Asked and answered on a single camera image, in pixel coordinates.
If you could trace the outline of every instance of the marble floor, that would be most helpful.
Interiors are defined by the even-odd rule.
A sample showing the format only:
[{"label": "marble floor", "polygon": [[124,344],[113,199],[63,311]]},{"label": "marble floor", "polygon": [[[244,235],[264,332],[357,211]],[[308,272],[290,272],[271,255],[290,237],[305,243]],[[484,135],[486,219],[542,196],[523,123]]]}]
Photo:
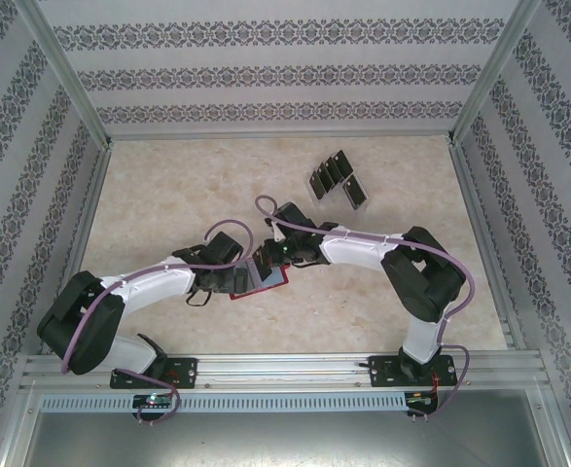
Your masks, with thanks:
[{"label": "marble floor", "polygon": [[[304,181],[343,149],[369,194],[353,214],[345,198],[316,207]],[[106,175],[83,262],[97,276],[142,269],[201,243],[225,218],[270,236],[254,199],[295,202],[316,224],[338,221],[382,234],[428,229],[474,274],[472,304],[447,328],[446,342],[504,349],[505,340],[445,139],[442,136],[119,142]],[[244,231],[225,227],[243,245]],[[306,353],[397,350],[408,314],[383,274],[352,266],[289,269],[290,283],[205,307],[185,297],[139,310],[121,324],[170,353]]]}]

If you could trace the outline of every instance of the striped wall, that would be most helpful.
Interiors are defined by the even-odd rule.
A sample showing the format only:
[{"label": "striped wall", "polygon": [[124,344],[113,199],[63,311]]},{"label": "striped wall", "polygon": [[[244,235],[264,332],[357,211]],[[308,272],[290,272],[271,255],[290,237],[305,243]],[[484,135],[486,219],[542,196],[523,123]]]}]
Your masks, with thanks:
[{"label": "striped wall", "polygon": [[9,0],[0,0],[0,433],[22,356],[67,267],[99,148]]},{"label": "striped wall", "polygon": [[571,0],[544,1],[463,141],[522,331],[571,433]]},{"label": "striped wall", "polygon": [[449,130],[517,0],[45,0],[113,136]]}]

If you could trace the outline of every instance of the purple cable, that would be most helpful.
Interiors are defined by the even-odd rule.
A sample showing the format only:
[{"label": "purple cable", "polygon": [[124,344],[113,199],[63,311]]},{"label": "purple cable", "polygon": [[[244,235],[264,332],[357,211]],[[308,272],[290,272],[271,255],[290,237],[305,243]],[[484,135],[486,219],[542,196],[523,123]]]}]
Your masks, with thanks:
[{"label": "purple cable", "polygon": [[408,241],[408,240],[402,240],[400,238],[389,238],[387,235],[380,235],[377,233],[358,233],[358,232],[336,231],[336,230],[332,230],[332,231],[327,232],[327,231],[321,231],[319,229],[313,229],[311,227],[298,226],[296,224],[292,224],[290,222],[285,222],[285,221],[282,221],[280,219],[277,219],[276,217],[273,216],[272,213],[269,213],[265,209],[263,209],[260,206],[260,201],[262,199],[267,199],[272,203],[272,205],[274,206],[272,213],[274,212],[274,210],[278,206],[278,204],[276,203],[276,200],[274,198],[269,197],[268,195],[259,195],[258,197],[255,198],[255,206],[257,207],[259,212],[261,212],[264,216],[268,217],[272,222],[274,222],[276,224],[280,224],[280,225],[285,226],[285,227],[289,227],[290,229],[296,229],[298,231],[309,232],[311,234],[320,234],[320,235],[329,234],[330,236],[343,234],[344,237],[347,236],[348,238],[361,238],[363,240],[382,241],[385,243],[395,243],[397,245],[404,245],[404,246],[408,246],[410,248],[417,248],[419,250],[427,251],[427,252],[432,253],[433,255],[436,255],[436,256],[440,256],[444,260],[449,261],[450,263],[455,265],[457,268],[459,268],[460,271],[467,278],[467,282],[469,282],[469,294],[467,295],[467,297],[464,299],[464,301],[461,304],[459,304],[455,308],[452,308],[450,311],[445,313],[445,316],[443,318],[443,323],[441,323],[441,329],[439,330],[439,335],[437,338],[438,343],[442,342],[443,333],[445,332],[445,327],[446,327],[446,320],[448,318],[450,318],[451,316],[453,316],[454,314],[456,314],[461,309],[464,309],[471,302],[471,300],[473,299],[473,297],[476,293],[476,281],[473,278],[473,275],[469,272],[469,270],[467,269],[466,266],[464,266],[459,260],[457,260],[453,256],[447,254],[445,251],[439,250],[439,249],[434,248],[432,246],[424,245],[422,243],[417,243],[417,242]]},{"label": "purple cable", "polygon": [[246,251],[244,251],[244,253],[242,254],[242,256],[238,260],[233,261],[232,263],[228,263],[226,265],[187,265],[185,263],[180,263],[178,265],[153,266],[151,268],[139,270],[138,272],[135,272],[134,274],[130,274],[130,275],[124,277],[122,280],[115,282],[110,287],[108,287],[103,292],[101,292],[97,296],[97,298],[92,301],[92,303],[90,304],[86,313],[84,313],[84,316],[82,316],[82,319],[80,320],[80,323],[78,324],[78,327],[76,328],[75,333],[73,333],[73,337],[71,338],[71,341],[69,342],[69,345],[67,346],[67,349],[64,352],[64,356],[62,357],[62,367],[61,367],[62,373],[64,375],[69,373],[69,361],[71,360],[71,356],[73,355],[73,352],[75,351],[75,347],[78,344],[78,340],[80,339],[80,336],[84,332],[84,328],[86,327],[87,323],[89,322],[89,319],[92,316],[92,314],[94,313],[94,311],[97,309],[97,307],[99,306],[99,304],[101,303],[101,301],[103,299],[105,299],[111,292],[118,289],[122,285],[127,284],[128,282],[132,281],[133,279],[136,279],[136,278],[141,277],[143,275],[150,274],[152,272],[158,272],[158,271],[165,270],[165,269],[228,269],[228,268],[232,268],[233,266],[241,264],[244,261],[246,261],[246,259],[248,258],[248,255],[252,254],[253,233],[251,232],[250,228],[246,224],[244,224],[243,222],[238,221],[236,219],[225,219],[224,221],[220,221],[217,224],[215,224],[214,226],[212,226],[207,231],[207,233],[205,234],[205,238],[207,238],[207,236],[215,228],[222,226],[223,224],[237,224],[237,225],[241,226],[242,228],[244,228],[244,230],[248,233],[248,248],[246,249]]},{"label": "purple cable", "polygon": [[[126,375],[129,375],[131,377],[137,377],[138,379],[143,379],[145,381],[149,381],[152,384],[157,384],[158,386],[161,387],[165,387],[167,389],[170,389],[170,391],[172,392],[172,394],[175,396],[175,405],[174,407],[170,410],[170,412],[165,413],[164,415],[162,415],[160,418],[158,418],[157,420],[151,420],[148,423],[153,426],[153,425],[157,425],[158,423],[162,423],[163,421],[168,420],[169,418],[171,418],[173,415],[175,415],[177,413],[177,411],[179,410],[179,406],[181,406],[181,395],[179,394],[179,391],[177,390],[177,388],[175,386],[173,386],[172,384],[168,384],[167,382],[164,381],[160,381],[159,379],[154,379],[152,377],[145,377],[144,375],[141,375],[139,373],[133,372],[132,370],[124,370],[121,368],[117,368],[117,372],[121,372],[121,373],[125,373]],[[142,424],[144,420],[143,418],[140,417],[140,415],[142,414],[143,409],[146,409],[146,407],[148,406],[140,406],[138,408],[138,413],[136,414],[136,418],[138,419],[138,423]]]}]

